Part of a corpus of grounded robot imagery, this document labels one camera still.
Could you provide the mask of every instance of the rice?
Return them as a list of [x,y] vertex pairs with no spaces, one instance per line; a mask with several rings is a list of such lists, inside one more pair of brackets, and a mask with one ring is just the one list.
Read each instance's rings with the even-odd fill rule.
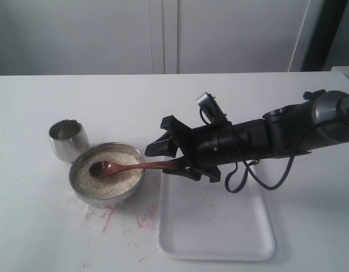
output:
[[83,162],[75,177],[77,190],[86,197],[115,197],[131,189],[142,176],[143,169],[123,171],[109,177],[97,178],[91,176],[89,173],[90,166],[102,160],[112,160],[124,165],[141,163],[135,156],[117,151],[104,151],[88,158]]

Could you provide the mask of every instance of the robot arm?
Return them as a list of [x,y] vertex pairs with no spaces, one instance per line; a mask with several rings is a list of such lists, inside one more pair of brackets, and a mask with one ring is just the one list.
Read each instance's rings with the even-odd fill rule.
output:
[[[247,160],[289,157],[290,170],[294,156],[349,142],[349,94],[320,90],[306,92],[303,98],[307,101],[302,104],[289,105],[266,113],[261,119],[233,125],[214,97],[204,93],[197,103],[206,125],[191,129],[173,116],[164,117],[161,128],[167,132],[148,145],[145,154],[175,158],[180,148],[183,157],[175,159],[179,169],[163,170],[164,173],[193,180],[206,175],[210,182],[218,182],[221,173],[217,165],[242,161],[246,176],[249,171],[256,178]],[[203,113],[210,122],[203,118]]]

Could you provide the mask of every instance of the white table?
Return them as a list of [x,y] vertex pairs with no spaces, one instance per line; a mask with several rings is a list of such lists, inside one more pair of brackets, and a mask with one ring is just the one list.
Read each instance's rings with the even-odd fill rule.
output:
[[[349,81],[339,72],[0,77],[0,271],[349,271],[349,143],[297,158],[284,185],[264,192],[277,251],[233,263],[156,250],[156,171],[123,207],[88,208],[48,140],[51,124],[77,118],[92,145],[144,150],[162,135],[164,116],[202,125],[195,100],[205,91],[235,124],[322,88],[349,92]],[[261,175],[277,179],[285,163],[265,161]]]

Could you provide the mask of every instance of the stainless steel cup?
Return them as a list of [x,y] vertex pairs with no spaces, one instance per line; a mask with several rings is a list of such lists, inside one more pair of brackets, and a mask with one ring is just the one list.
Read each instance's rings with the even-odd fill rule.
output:
[[72,163],[89,148],[82,124],[73,119],[57,122],[49,129],[52,149],[60,160]]

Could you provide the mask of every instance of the white cabinet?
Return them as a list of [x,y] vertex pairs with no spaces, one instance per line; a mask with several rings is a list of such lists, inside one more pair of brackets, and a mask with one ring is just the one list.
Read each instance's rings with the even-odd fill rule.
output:
[[0,74],[298,71],[322,0],[1,0]]

